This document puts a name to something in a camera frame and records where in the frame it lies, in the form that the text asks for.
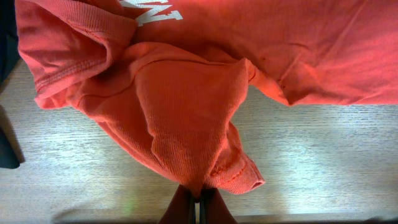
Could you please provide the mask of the red soccer t-shirt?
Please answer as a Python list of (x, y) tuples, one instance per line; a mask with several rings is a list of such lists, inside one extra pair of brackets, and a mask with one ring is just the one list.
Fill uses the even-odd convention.
[(283, 105), (397, 103), (397, 2), (16, 1), (43, 109), (72, 106), (193, 195), (264, 183), (231, 122)]

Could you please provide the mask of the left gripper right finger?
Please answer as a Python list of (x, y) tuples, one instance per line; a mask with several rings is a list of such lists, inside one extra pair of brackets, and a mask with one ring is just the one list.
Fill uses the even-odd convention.
[(200, 224), (237, 224), (218, 189), (206, 189), (200, 197)]

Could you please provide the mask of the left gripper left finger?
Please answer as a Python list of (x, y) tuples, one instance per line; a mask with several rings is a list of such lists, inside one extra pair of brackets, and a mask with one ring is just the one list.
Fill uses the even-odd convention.
[(166, 212), (158, 224), (194, 224), (195, 198), (184, 186), (179, 185)]

